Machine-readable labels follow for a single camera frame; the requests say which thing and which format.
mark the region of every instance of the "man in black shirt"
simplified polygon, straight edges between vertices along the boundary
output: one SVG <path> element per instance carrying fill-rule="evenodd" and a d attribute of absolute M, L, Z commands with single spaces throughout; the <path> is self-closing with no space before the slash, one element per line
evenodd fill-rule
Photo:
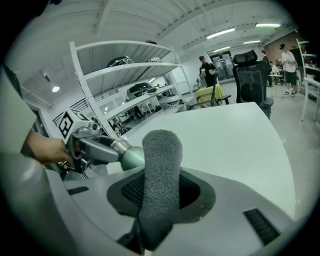
<path fill-rule="evenodd" d="M 206 62 L 205 57 L 200 56 L 199 60 L 202 65 L 199 68 L 200 76 L 205 73 L 206 87 L 214 86 L 217 83 L 216 67 L 212 63 Z"/>
<path fill-rule="evenodd" d="M 268 64 L 268 72 L 266 74 L 267 75 L 267 81 L 269 83 L 269 86 L 272 87 L 272 79 L 271 79 L 271 76 L 269 76 L 270 72 L 272 71 L 272 68 L 269 65 L 269 59 L 268 59 L 268 57 L 266 55 L 266 51 L 262 50 L 261 53 L 262 53 L 262 61 L 266 62 Z"/>

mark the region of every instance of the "white wall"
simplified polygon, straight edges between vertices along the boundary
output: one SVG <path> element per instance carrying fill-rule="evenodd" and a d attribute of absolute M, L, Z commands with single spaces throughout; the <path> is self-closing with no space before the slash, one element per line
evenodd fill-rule
<path fill-rule="evenodd" d="M 27 105 L 33 109 L 37 110 L 39 112 L 40 118 L 42 120 L 44 129 L 46 133 L 49 135 L 50 138 L 62 138 L 62 135 L 58 129 L 58 127 L 55 125 L 55 123 L 52 121 L 53 118 L 50 114 L 50 109 L 45 108 L 38 103 L 30 100 L 30 99 L 24 99 L 24 101 L 27 103 Z"/>

